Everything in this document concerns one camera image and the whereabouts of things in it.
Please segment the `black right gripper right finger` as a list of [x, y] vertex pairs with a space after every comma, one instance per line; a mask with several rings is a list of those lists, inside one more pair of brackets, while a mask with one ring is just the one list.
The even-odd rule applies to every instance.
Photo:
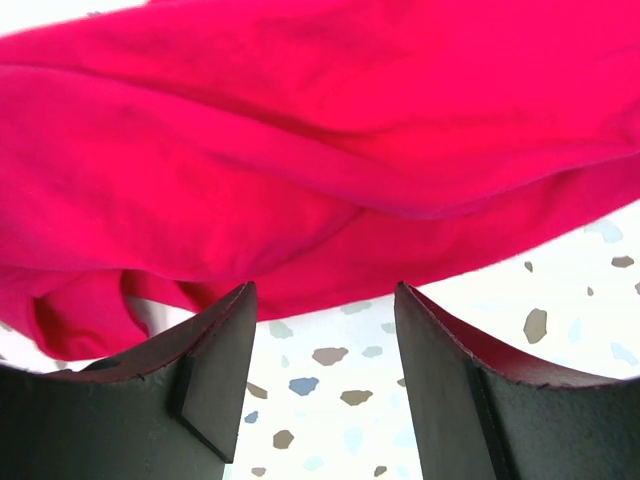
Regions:
[[639, 382], [542, 360], [399, 284], [394, 316], [426, 479], [635, 479]]

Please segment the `magenta red t shirt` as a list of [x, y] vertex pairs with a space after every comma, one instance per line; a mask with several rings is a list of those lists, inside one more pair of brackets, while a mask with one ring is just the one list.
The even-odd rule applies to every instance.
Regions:
[[639, 196], [635, 1], [151, 1], [1, 40], [1, 318], [263, 320], [475, 270]]

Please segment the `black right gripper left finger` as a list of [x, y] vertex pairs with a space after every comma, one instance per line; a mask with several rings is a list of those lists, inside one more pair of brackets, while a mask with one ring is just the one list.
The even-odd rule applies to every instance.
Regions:
[[80, 371], [1, 370], [5, 479], [219, 479], [235, 455], [256, 288]]

